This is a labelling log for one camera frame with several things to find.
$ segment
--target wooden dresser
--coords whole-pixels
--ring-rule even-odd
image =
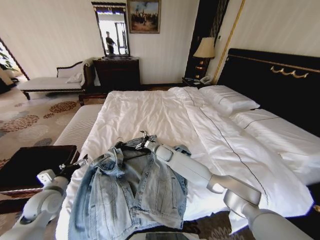
[[[140,71],[137,57],[103,57],[93,63],[103,92],[139,90]]]

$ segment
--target chaise lounge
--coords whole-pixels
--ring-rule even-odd
[[[30,92],[85,92],[95,80],[93,57],[72,66],[57,67],[56,77],[37,77],[17,86],[30,100]],[[79,81],[67,81],[78,73]]]

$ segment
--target bedside lamp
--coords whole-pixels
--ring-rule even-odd
[[[193,55],[196,58],[211,59],[215,57],[215,38],[214,37],[203,37],[201,43]],[[201,60],[199,65],[195,67],[195,78],[199,79],[200,76],[203,77],[206,66],[204,61]]]

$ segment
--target bench cushion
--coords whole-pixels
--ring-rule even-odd
[[[53,145],[76,145],[80,152],[101,108],[102,104],[80,107]]]
[[[81,90],[79,82],[66,83],[68,78],[64,77],[37,77],[17,86],[20,90],[55,90],[55,89],[75,89]]]

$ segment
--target lamp shade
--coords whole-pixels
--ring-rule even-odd
[[[203,37],[193,56],[197,58],[213,58],[215,56],[214,45],[215,39],[213,37]]]

